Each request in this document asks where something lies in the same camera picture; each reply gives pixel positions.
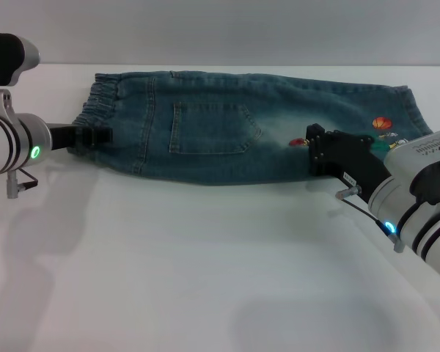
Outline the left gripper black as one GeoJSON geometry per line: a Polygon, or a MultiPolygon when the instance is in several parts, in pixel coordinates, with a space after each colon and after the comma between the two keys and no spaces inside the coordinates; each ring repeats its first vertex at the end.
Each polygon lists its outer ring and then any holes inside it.
{"type": "Polygon", "coordinates": [[[75,147],[79,142],[84,146],[97,146],[113,141],[111,128],[51,123],[47,127],[51,133],[52,150],[75,147]]]}

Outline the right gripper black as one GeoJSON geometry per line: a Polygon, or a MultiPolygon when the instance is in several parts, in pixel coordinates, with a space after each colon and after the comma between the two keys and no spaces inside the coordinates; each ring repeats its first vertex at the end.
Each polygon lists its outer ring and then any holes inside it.
{"type": "Polygon", "coordinates": [[[307,126],[306,140],[311,176],[335,177],[347,186],[359,186],[364,202],[390,177],[383,161],[371,152],[371,136],[326,131],[315,123],[307,126]]]}

